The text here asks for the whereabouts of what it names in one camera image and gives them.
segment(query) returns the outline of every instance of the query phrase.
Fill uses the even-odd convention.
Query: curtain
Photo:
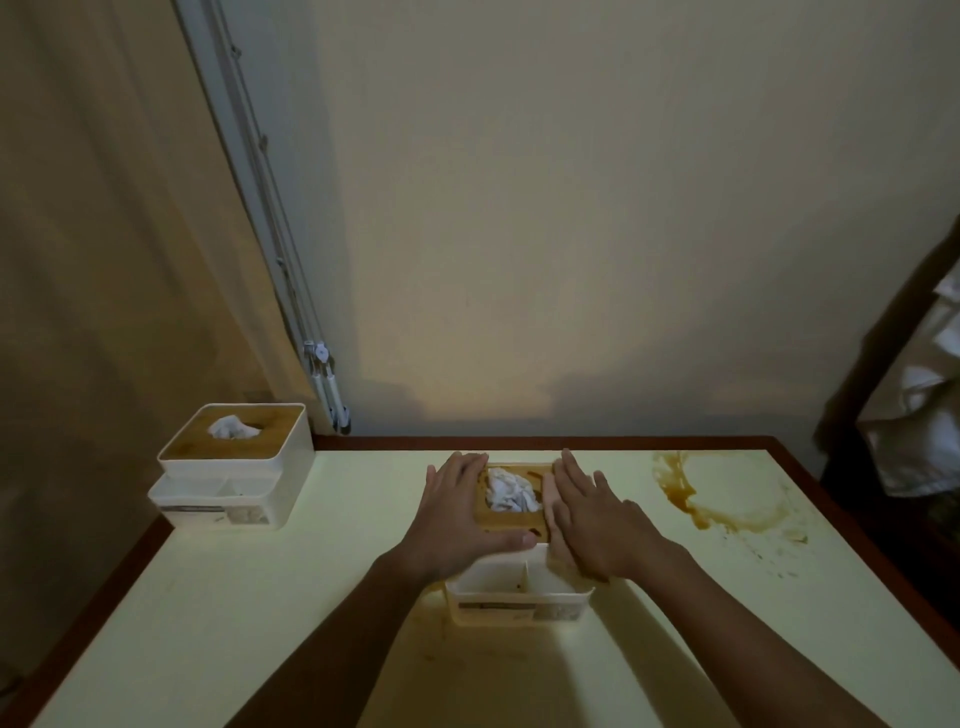
[[[7,0],[0,54],[0,663],[29,672],[196,408],[320,410],[169,0]]]

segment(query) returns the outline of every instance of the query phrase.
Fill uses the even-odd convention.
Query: white table top
[[[448,453],[319,452],[276,532],[175,531],[36,726],[221,726],[403,535]],[[789,516],[762,533],[698,530],[649,451],[577,453],[726,589],[892,726],[952,726],[960,672],[761,450],[691,452],[698,500]],[[492,462],[555,453],[500,451]],[[660,611],[598,589],[579,625],[457,628],[442,592],[404,624],[362,725],[733,725]]]

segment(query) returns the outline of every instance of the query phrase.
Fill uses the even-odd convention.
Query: white cloth
[[[960,487],[960,263],[935,291],[940,298],[857,421],[890,496]]]
[[[490,468],[487,471],[487,505],[492,511],[528,513],[539,511],[540,503],[533,484],[521,475]]]
[[[236,415],[221,417],[206,431],[218,440],[248,440],[260,434],[260,430],[244,425]]]

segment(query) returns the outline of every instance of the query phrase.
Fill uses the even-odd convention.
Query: forearm
[[[744,726],[882,726],[866,707],[728,594],[679,546],[636,579]]]
[[[421,579],[387,552],[230,722],[352,726],[363,713]]]

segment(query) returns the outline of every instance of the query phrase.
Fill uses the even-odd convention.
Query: hand
[[[425,586],[460,573],[481,556],[522,551],[537,543],[529,531],[484,531],[473,517],[477,479],[487,455],[454,452],[426,469],[420,508],[393,554]]]
[[[642,587],[682,550],[661,536],[636,503],[614,495],[603,473],[586,475],[570,450],[554,462],[553,472],[562,499],[553,515],[585,575],[620,576]]]

